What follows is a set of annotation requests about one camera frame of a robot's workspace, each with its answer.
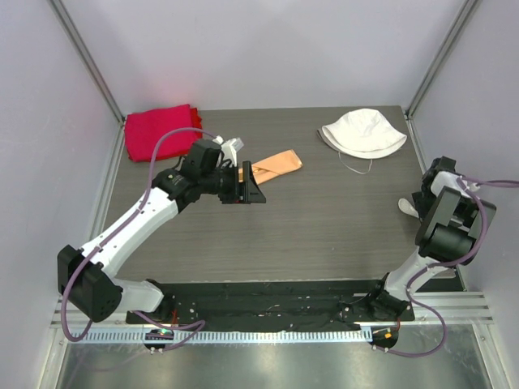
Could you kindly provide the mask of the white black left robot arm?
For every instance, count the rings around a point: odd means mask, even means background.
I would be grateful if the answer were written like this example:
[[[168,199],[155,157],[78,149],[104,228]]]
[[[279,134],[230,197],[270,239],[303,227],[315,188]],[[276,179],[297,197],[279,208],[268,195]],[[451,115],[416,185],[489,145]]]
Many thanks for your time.
[[[215,195],[223,204],[265,203],[251,162],[237,161],[240,138],[200,139],[182,163],[159,172],[141,198],[106,231],[79,249],[64,247],[58,254],[58,290],[92,322],[115,312],[142,311],[154,323],[172,315],[173,304],[150,281],[117,279],[132,253],[163,224],[202,195]]]

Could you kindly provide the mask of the beige satin napkin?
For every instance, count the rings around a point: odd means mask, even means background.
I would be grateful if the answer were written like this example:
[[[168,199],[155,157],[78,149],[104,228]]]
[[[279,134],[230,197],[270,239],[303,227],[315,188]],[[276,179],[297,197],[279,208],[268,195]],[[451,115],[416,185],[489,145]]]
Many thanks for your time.
[[[296,152],[287,150],[253,163],[251,170],[256,183],[263,184],[302,167],[303,163]]]

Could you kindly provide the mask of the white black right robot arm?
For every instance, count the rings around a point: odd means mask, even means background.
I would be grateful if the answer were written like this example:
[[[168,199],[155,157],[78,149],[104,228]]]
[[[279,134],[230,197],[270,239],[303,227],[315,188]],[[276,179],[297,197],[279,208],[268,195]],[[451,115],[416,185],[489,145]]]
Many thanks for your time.
[[[475,185],[446,156],[432,161],[421,190],[412,198],[421,222],[416,250],[367,294],[367,313],[375,321],[400,318],[410,308],[414,292],[433,276],[470,263],[496,214],[496,205],[480,199]]]

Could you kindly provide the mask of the white ceramic spoon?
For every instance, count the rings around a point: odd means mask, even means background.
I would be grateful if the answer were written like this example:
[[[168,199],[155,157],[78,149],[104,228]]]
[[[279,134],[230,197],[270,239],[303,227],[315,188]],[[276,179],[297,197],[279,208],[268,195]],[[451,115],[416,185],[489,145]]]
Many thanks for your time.
[[[397,206],[401,212],[408,216],[412,216],[414,218],[419,218],[419,214],[417,210],[414,208],[413,204],[404,198],[400,198],[397,202]]]

